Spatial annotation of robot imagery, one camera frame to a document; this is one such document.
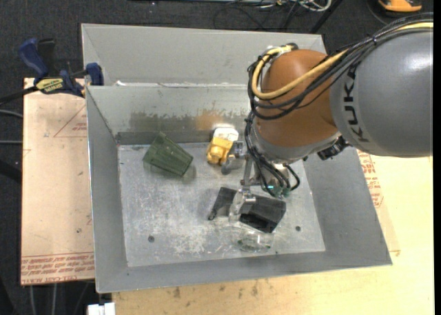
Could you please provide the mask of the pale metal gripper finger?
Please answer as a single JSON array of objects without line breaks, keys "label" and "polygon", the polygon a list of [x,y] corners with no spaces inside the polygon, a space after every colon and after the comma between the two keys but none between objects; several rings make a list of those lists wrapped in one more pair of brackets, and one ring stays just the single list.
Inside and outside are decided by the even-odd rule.
[{"label": "pale metal gripper finger", "polygon": [[229,222],[238,222],[240,219],[240,211],[243,206],[243,193],[237,192],[233,198],[229,208]]},{"label": "pale metal gripper finger", "polygon": [[255,195],[246,195],[242,204],[242,214],[249,214],[254,209],[256,202],[257,198]]}]

